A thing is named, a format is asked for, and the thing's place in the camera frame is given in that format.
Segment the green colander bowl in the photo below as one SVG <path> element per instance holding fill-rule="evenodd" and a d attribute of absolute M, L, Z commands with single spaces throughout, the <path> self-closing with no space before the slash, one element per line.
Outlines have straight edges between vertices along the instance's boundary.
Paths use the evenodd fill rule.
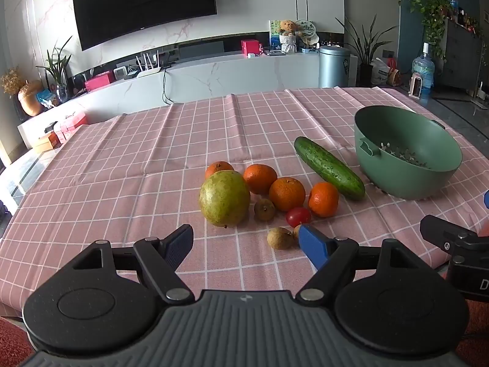
<path fill-rule="evenodd" d="M 361 170 L 382 191 L 405 200 L 438 193 L 462 164 L 462 151 L 440 123 L 385 105 L 355 113 Z"/>

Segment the brown longan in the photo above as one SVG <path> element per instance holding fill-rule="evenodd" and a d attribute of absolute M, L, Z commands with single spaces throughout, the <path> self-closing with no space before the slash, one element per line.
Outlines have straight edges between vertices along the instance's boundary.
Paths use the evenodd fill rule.
<path fill-rule="evenodd" d="M 295 244 L 295 237 L 288 229 L 277 227 L 269 230 L 267 243 L 272 249 L 290 249 Z"/>
<path fill-rule="evenodd" d="M 272 221 L 275 216 L 276 209 L 272 201 L 263 198 L 255 203 L 254 207 L 255 219 L 262 222 Z"/>
<path fill-rule="evenodd" d="M 301 228 L 301 225 L 299 224 L 292 230 L 292 235 L 294 237 L 295 244 L 298 246 L 299 245 L 299 230 Z"/>

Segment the green cucumber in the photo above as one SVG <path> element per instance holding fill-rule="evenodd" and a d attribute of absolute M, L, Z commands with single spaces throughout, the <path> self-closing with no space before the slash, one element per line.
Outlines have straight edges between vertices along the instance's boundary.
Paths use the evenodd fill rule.
<path fill-rule="evenodd" d="M 360 201 L 365 197 L 364 182 L 352 169 L 306 137 L 297 137 L 294 148 L 300 158 L 324 181 L 331 183 L 344 197 Z"/>

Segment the orange tangerine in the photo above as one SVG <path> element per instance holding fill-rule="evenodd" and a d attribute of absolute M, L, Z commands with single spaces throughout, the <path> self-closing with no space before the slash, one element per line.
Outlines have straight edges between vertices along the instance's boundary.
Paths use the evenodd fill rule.
<path fill-rule="evenodd" d="M 244 170 L 243 178 L 249 191 L 255 195 L 268 195 L 278 175 L 275 169 L 264 164 L 253 164 Z"/>
<path fill-rule="evenodd" d="M 302 207 L 306 198 L 303 184 L 293 177 L 278 178 L 269 188 L 269 200 L 282 212 Z"/>
<path fill-rule="evenodd" d="M 308 208 L 321 218 L 329 218 L 336 214 L 339 204 L 339 191 L 329 182 L 319 182 L 311 189 Z"/>
<path fill-rule="evenodd" d="M 206 179 L 208 179 L 210 176 L 214 175 L 217 172 L 220 171 L 227 171 L 227 170 L 234 170 L 234 167 L 229 164 L 227 161 L 216 161 L 210 164 L 209 167 L 206 168 Z"/>

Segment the red cherry tomato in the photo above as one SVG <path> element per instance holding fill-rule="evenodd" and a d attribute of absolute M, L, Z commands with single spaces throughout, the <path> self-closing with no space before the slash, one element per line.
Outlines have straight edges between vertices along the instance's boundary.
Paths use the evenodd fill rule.
<path fill-rule="evenodd" d="M 294 207 L 286 214 L 286 221 L 292 228 L 301 224 L 308 224 L 312 220 L 312 213 L 305 207 Z"/>

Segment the yellow-green pear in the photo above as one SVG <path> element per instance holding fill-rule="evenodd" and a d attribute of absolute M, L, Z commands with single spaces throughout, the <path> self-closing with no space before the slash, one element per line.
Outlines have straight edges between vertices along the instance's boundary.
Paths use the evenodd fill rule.
<path fill-rule="evenodd" d="M 236 171 L 217 172 L 200 187 L 200 211 L 214 226 L 237 226 L 248 215 L 249 203 L 249 188 Z"/>

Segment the dark grey cabinet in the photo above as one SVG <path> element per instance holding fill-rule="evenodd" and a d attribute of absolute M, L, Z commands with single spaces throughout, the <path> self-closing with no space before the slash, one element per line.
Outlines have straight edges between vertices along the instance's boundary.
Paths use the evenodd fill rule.
<path fill-rule="evenodd" d="M 475 91 L 482 58 L 482 39 L 466 28 L 448 21 L 442 86 Z"/>

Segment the blue water jug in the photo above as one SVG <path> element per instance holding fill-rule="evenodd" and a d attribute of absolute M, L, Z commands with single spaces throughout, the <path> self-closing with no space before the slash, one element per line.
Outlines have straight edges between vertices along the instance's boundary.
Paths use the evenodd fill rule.
<path fill-rule="evenodd" d="M 429 95 L 433 89 L 435 64 L 430 57 L 430 45 L 427 42 L 423 44 L 423 51 L 420 56 L 412 62 L 412 73 L 417 73 L 422 78 L 422 93 Z"/>

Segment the orange ceramic vase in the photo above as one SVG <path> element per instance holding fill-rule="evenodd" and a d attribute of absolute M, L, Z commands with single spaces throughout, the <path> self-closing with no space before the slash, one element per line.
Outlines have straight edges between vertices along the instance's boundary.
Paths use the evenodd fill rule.
<path fill-rule="evenodd" d="M 30 117 L 35 117 L 42 112 L 42 104 L 36 98 L 36 95 L 42 90 L 44 90 L 42 82 L 33 80 L 24 84 L 17 94 L 23 110 Z"/>

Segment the pink box on console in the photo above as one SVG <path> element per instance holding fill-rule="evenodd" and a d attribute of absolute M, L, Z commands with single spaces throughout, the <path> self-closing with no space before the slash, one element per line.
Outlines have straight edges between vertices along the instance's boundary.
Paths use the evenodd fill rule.
<path fill-rule="evenodd" d="M 88 92 L 103 88 L 115 82 L 114 72 L 112 70 L 105 71 L 104 73 L 100 73 L 90 80 L 85 82 L 85 89 Z"/>

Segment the hanging ivy plant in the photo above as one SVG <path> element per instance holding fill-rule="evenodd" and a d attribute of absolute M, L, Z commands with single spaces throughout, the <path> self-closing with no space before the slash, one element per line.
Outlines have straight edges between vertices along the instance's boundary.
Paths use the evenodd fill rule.
<path fill-rule="evenodd" d="M 445 53 L 441 47 L 445 35 L 447 17 L 452 13 L 449 0 L 410 0 L 410 12 L 418 12 L 422 16 L 424 41 L 430 45 L 432 55 L 441 60 Z"/>

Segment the white wifi router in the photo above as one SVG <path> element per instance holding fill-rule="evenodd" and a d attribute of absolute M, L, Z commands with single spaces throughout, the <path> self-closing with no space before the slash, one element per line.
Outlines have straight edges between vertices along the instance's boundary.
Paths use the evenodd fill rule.
<path fill-rule="evenodd" d="M 159 51 L 156 55 L 150 55 L 148 52 L 142 53 L 136 57 L 139 72 L 137 78 L 151 76 L 161 71 L 162 67 L 159 59 Z"/>

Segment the white marble tv console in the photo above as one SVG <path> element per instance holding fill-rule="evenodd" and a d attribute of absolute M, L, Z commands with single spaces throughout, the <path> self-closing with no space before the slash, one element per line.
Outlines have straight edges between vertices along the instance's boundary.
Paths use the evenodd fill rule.
<path fill-rule="evenodd" d="M 157 108 L 171 100 L 186 103 L 228 94 L 317 88 L 318 81 L 318 53 L 215 56 L 180 63 L 151 76 L 116 81 L 30 118 L 17 129 L 24 144 L 31 148 L 50 124 L 73 113 L 84 112 L 93 124 L 122 113 Z"/>

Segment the small plant in glass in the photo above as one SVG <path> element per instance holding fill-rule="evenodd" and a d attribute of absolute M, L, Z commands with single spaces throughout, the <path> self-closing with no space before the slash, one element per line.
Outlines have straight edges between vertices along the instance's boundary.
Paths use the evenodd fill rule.
<path fill-rule="evenodd" d="M 71 61 L 71 53 L 67 53 L 65 48 L 71 41 L 71 36 L 62 46 L 54 46 L 51 51 L 46 52 L 46 64 L 38 65 L 37 68 L 44 69 L 54 80 L 57 98 L 64 104 L 70 98 L 67 84 L 67 70 Z"/>

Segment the red box on console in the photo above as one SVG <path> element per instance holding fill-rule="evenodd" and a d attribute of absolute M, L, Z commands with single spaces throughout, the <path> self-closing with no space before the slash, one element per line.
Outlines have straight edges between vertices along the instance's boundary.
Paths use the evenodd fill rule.
<path fill-rule="evenodd" d="M 259 56 L 263 52 L 263 46 L 258 40 L 255 39 L 242 40 L 241 50 L 245 56 L 249 56 L 249 54 Z"/>

